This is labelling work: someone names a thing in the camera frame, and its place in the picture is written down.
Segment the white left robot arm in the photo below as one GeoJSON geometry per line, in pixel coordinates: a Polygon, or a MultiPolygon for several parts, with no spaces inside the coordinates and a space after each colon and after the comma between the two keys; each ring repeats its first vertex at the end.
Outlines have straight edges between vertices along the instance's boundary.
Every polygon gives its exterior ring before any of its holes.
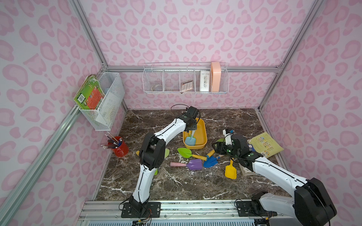
{"type": "Polygon", "coordinates": [[[186,112],[179,115],[173,121],[156,133],[147,133],[143,139],[140,157],[140,174],[135,191],[129,198],[133,210],[144,213],[148,210],[150,187],[156,170],[165,159],[166,145],[178,134],[197,129],[200,111],[193,107],[187,107],[186,112]]]}

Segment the blue shovel wooden handle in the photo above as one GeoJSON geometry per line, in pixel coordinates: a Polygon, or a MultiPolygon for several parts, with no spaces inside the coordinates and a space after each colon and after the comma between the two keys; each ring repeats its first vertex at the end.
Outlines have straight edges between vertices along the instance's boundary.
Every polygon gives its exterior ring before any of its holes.
{"type": "Polygon", "coordinates": [[[219,155],[217,157],[214,156],[206,156],[206,161],[204,161],[203,167],[204,168],[211,168],[218,164],[218,160],[223,157],[223,155],[219,155]]]}

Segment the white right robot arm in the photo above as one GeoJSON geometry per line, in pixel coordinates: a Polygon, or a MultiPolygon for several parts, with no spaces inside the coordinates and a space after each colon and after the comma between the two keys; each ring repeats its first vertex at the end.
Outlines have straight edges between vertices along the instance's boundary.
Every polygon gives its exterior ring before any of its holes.
{"type": "Polygon", "coordinates": [[[253,199],[265,211],[273,211],[297,219],[303,226],[324,226],[337,215],[337,209],[324,184],[306,179],[274,164],[253,151],[244,136],[228,133],[212,144],[217,154],[226,155],[243,167],[277,184],[290,196],[259,192],[253,199]]]}

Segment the green shovel yellow handle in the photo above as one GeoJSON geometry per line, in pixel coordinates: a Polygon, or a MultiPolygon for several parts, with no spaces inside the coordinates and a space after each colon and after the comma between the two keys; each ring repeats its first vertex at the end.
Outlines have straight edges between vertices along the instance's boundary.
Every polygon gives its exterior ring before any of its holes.
{"type": "Polygon", "coordinates": [[[212,149],[218,155],[226,155],[226,141],[225,138],[220,138],[218,140],[214,140],[211,143],[212,149]]]}

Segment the green shovel under left arm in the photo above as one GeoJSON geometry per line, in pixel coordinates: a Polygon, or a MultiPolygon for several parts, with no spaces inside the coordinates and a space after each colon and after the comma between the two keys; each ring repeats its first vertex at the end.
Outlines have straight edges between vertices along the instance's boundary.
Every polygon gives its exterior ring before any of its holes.
{"type": "Polygon", "coordinates": [[[170,153],[170,150],[168,148],[165,149],[165,156],[164,158],[166,159],[168,156],[169,156],[169,153],[170,153]]]}

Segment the green shovel blue-tipped handle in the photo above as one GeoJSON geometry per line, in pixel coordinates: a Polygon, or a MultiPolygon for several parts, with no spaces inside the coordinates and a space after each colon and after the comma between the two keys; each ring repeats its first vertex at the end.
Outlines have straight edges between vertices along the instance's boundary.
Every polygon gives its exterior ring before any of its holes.
{"type": "Polygon", "coordinates": [[[205,156],[195,155],[191,152],[190,149],[187,149],[187,148],[178,148],[177,151],[182,157],[187,158],[187,159],[189,159],[190,157],[194,157],[197,159],[201,159],[203,161],[207,160],[207,158],[205,156]]]}

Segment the light blue shovel white handle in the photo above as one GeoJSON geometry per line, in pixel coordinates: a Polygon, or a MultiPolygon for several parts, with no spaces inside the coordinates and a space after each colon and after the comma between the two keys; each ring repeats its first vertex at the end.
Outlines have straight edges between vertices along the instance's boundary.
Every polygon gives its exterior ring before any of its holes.
{"type": "Polygon", "coordinates": [[[195,130],[191,132],[191,134],[186,137],[185,144],[188,146],[195,146],[196,145],[196,138],[194,137],[195,130]]]}

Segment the purple shovel pink handle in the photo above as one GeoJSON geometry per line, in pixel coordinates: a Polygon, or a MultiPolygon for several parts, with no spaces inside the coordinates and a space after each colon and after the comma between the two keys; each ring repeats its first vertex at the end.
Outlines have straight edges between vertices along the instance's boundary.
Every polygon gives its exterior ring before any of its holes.
{"type": "Polygon", "coordinates": [[[201,159],[193,159],[190,160],[188,163],[170,163],[171,167],[187,167],[189,170],[202,170],[203,163],[201,159]]]}

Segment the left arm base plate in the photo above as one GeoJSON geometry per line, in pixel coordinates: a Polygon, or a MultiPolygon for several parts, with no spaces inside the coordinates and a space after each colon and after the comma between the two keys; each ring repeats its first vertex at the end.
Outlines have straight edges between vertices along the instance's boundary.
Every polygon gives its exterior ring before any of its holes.
{"type": "Polygon", "coordinates": [[[122,208],[121,218],[146,218],[151,215],[152,218],[159,218],[161,211],[161,202],[148,202],[142,207],[132,207],[130,203],[125,202],[122,208]]]}

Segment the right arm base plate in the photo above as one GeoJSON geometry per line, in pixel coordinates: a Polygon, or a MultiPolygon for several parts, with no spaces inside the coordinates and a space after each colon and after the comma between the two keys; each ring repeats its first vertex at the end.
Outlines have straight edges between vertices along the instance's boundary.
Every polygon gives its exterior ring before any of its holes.
{"type": "Polygon", "coordinates": [[[234,206],[240,217],[266,217],[267,212],[257,201],[242,201],[237,199],[234,206]]]}

